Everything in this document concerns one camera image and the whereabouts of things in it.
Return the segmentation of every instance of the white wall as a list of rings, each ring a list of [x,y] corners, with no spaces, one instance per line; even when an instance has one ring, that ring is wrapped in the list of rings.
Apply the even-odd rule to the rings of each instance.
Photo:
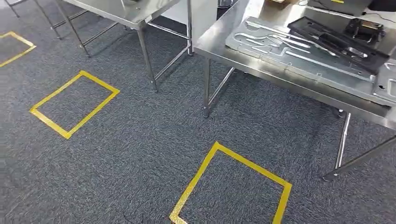
[[[191,0],[193,44],[216,21],[217,0]],[[162,14],[169,19],[187,24],[187,0],[181,0]]]

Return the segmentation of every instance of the table leg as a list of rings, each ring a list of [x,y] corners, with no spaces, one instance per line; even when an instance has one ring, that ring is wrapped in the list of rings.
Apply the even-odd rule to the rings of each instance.
[[[193,55],[192,49],[192,13],[191,13],[191,0],[187,0],[187,45],[189,48],[187,49],[188,55]]]
[[[332,172],[324,175],[323,179],[325,181],[332,180],[335,177],[337,177],[339,174],[353,169],[357,165],[362,164],[363,162],[369,160],[370,158],[374,157],[375,155],[381,153],[382,151],[394,146],[395,144],[396,144],[396,135],[393,136],[392,138],[386,140],[385,142],[379,144],[378,146],[368,150],[361,156],[354,158],[353,160],[345,163],[344,165],[338,167],[337,169],[334,169]]]
[[[77,37],[77,40],[78,40],[78,42],[80,43],[80,47],[84,50],[85,54],[86,54],[88,57],[90,57],[88,51],[86,50],[84,44],[82,43],[80,37],[78,36],[76,29],[74,28],[73,24],[71,23],[69,17],[66,15],[66,11],[65,11],[65,10],[63,9],[63,7],[62,7],[61,0],[55,0],[55,3],[56,3],[56,5],[57,5],[59,11],[60,11],[61,14],[63,15],[64,20],[65,20],[66,23],[70,26],[70,28],[71,28],[71,30],[73,31],[74,35]]]
[[[52,24],[51,20],[49,19],[49,17],[47,16],[47,14],[45,13],[44,9],[40,6],[40,4],[38,3],[37,0],[33,0],[38,9],[40,10],[41,14],[43,15],[43,17],[48,21],[49,26],[51,27],[52,30],[54,30],[55,34],[57,35],[57,38],[60,40],[61,36],[59,35],[58,31],[56,30],[56,28],[54,27],[54,25]]]
[[[210,59],[204,61],[204,117],[209,116]]]
[[[335,169],[338,169],[341,166],[342,155],[344,154],[345,142],[348,136],[348,127],[350,120],[351,120],[351,113],[348,113],[345,118],[344,128],[342,130],[341,139],[338,145],[338,154],[337,154],[337,160],[335,162]]]
[[[148,77],[151,79],[154,91],[158,92],[156,79],[153,74],[153,69],[151,68],[149,53],[147,52],[146,43],[144,42],[144,31],[142,29],[138,29],[137,34],[139,36],[141,50],[143,51],[144,61],[146,62]]]
[[[17,18],[20,18],[20,16],[16,13],[15,9],[10,5],[10,3],[7,0],[4,0],[6,4],[11,8],[11,10],[14,12],[15,16]]]

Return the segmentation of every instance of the yellow floor marking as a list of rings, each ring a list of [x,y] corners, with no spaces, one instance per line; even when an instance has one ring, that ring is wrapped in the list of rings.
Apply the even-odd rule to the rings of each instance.
[[[84,117],[76,126],[74,126],[70,131],[66,131],[63,128],[61,128],[59,125],[55,124],[51,119],[47,118],[44,114],[40,113],[37,108],[47,102],[49,99],[52,97],[56,96],[58,93],[60,93],[62,90],[64,90],[66,87],[71,85],[73,82],[75,82],[78,78],[81,76],[85,76],[88,79],[98,83],[99,85],[105,87],[106,89],[110,90],[112,94],[108,96],[102,103],[100,103],[93,111],[91,111],[86,117]],[[48,95],[46,98],[42,99],[40,102],[35,104],[31,109],[30,112],[34,114],[38,119],[40,119],[42,122],[44,122],[46,125],[50,126],[52,129],[54,129],[56,132],[58,132],[61,136],[69,139],[73,133],[75,133],[82,125],[84,125],[91,117],[93,117],[100,109],[102,109],[111,99],[113,99],[120,91],[109,84],[103,82],[102,80],[96,78],[95,76],[89,74],[86,71],[81,70],[74,78],[72,78],[70,81],[66,82],[63,86],[61,86],[59,89],[57,89],[55,92],[51,93]]]
[[[274,219],[272,220],[273,224],[281,223],[283,213],[286,209],[286,203],[287,203],[287,200],[289,199],[289,194],[291,191],[291,183],[276,176],[275,174],[269,172],[268,170],[258,166],[257,164],[245,159],[244,157],[236,154],[235,152],[222,146],[218,142],[215,142],[214,145],[212,146],[212,148],[209,150],[208,155],[206,155],[206,157],[205,157],[204,161],[202,162],[201,166],[199,167],[197,173],[195,174],[193,179],[188,184],[186,190],[184,190],[179,201],[176,203],[175,208],[169,215],[169,218],[171,219],[171,221],[176,224],[187,224],[186,221],[184,221],[181,217],[179,217],[179,213],[180,213],[181,209],[183,208],[185,202],[187,201],[188,197],[190,196],[191,192],[194,190],[194,187],[198,183],[198,180],[201,178],[202,174],[205,172],[207,166],[209,165],[211,159],[214,157],[217,150],[224,152],[225,154],[231,156],[232,158],[238,160],[239,162],[245,164],[246,166],[254,169],[255,171],[268,177],[269,179],[275,181],[276,183],[279,183],[280,185],[282,185],[284,187],[282,195],[281,195],[281,199],[279,200],[278,208],[276,210]]]
[[[3,66],[6,65],[6,64],[12,62],[12,61],[15,61],[16,59],[18,59],[18,58],[24,56],[25,54],[29,53],[31,50],[33,50],[34,48],[36,48],[36,46],[35,46],[32,42],[26,40],[25,38],[23,38],[23,37],[21,37],[21,36],[19,36],[19,35],[17,35],[17,34],[14,33],[13,31],[10,31],[10,32],[8,32],[8,33],[6,33],[6,34],[0,35],[0,38],[6,37],[6,36],[12,36],[13,38],[15,38],[15,39],[17,39],[17,40],[23,42],[23,43],[26,44],[26,45],[28,45],[30,48],[28,48],[26,51],[23,51],[22,53],[19,53],[19,54],[15,55],[15,56],[12,57],[12,58],[6,60],[5,62],[1,63],[1,64],[0,64],[0,68],[3,67]]]

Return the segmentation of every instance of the table top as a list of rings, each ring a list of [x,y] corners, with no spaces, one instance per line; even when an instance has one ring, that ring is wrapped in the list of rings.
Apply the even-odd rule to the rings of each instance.
[[[272,64],[225,46],[226,38],[232,30],[249,16],[269,21],[285,32],[289,31],[287,25],[290,22],[305,15],[339,31],[342,31],[349,22],[348,18],[323,13],[307,6],[289,5],[280,10],[268,4],[268,1],[237,1],[198,39],[194,47],[195,52],[259,78],[269,80],[283,88],[343,109],[355,116],[396,130],[396,108],[373,103],[297,74],[286,74]],[[396,25],[393,23],[392,28],[387,28],[387,35],[381,41],[378,49],[389,54],[395,46]],[[396,58],[396,50],[391,58]]]
[[[133,29],[140,29],[180,0],[64,0],[70,4],[119,22]]]

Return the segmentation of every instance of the metal leg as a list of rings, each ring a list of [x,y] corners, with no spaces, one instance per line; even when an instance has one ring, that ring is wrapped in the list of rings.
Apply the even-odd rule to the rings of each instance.
[[[155,80],[159,79],[159,77],[161,77],[161,75],[163,75],[163,73],[171,66],[173,65],[173,63],[175,63],[175,61],[177,61],[177,59],[180,58],[180,56],[188,49],[188,46],[185,47],[182,51],[180,51],[167,65],[165,65],[165,67],[156,74],[156,76],[154,77]]]
[[[37,0],[33,0],[38,9],[40,10],[41,14],[43,15],[43,17],[48,21],[49,26],[51,27],[51,29],[55,32],[55,34],[57,35],[57,38],[60,40],[61,36],[59,35],[58,31],[54,28],[54,25],[52,24],[51,20],[49,19],[49,17],[47,16],[47,14],[45,13],[44,9],[40,6],[40,4],[38,3]]]
[[[60,11],[61,14],[63,15],[64,20],[67,22],[67,24],[69,24],[69,26],[70,26],[70,28],[72,29],[73,33],[74,33],[75,36],[77,37],[77,40],[78,40],[78,42],[80,43],[80,47],[84,50],[85,54],[86,54],[88,57],[90,57],[90,55],[89,55],[88,51],[86,50],[84,44],[81,42],[81,39],[80,39],[80,37],[78,36],[76,29],[74,28],[73,24],[71,23],[69,17],[66,15],[66,12],[65,12],[65,10],[63,9],[63,7],[62,7],[62,5],[61,5],[62,3],[60,2],[60,0],[54,0],[54,1],[55,1],[55,3],[56,3],[57,6],[58,6],[59,11]]]
[[[341,166],[342,155],[344,154],[345,141],[347,140],[350,120],[351,120],[351,113],[348,113],[345,118],[344,128],[342,130],[341,139],[339,141],[337,160],[335,162],[335,169],[338,169]]]
[[[224,84],[227,82],[228,78],[231,76],[231,74],[234,72],[235,68],[232,67],[224,77],[224,79],[221,81],[221,83],[218,85],[218,87],[215,89],[213,92],[212,96],[209,98],[209,105],[213,102],[214,98],[217,96],[217,94],[220,92],[221,88],[223,88]]]
[[[137,30],[137,34],[139,36],[141,50],[143,51],[144,61],[146,62],[148,77],[151,79],[154,91],[158,92],[156,79],[154,78],[153,70],[151,68],[149,53],[147,52],[146,43],[144,42],[144,31],[139,29]]]
[[[187,53],[188,55],[193,54],[193,49],[192,49],[192,15],[191,15],[191,0],[187,0],[187,45],[189,46]]]
[[[363,162],[369,160],[370,158],[374,157],[375,155],[381,153],[382,151],[391,148],[393,145],[396,144],[396,135],[392,138],[386,140],[385,142],[379,144],[378,146],[368,150],[363,155],[345,163],[344,165],[340,166],[339,168],[333,170],[332,172],[323,176],[325,181],[332,180],[338,176],[338,174],[347,172],[357,165],[362,164]]]
[[[7,0],[4,0],[6,2],[6,4],[11,8],[11,10],[14,12],[14,14],[16,15],[17,18],[20,18],[20,16],[16,13],[15,9],[12,8],[12,6],[10,5],[10,3]]]
[[[209,116],[210,59],[204,61],[204,118]]]

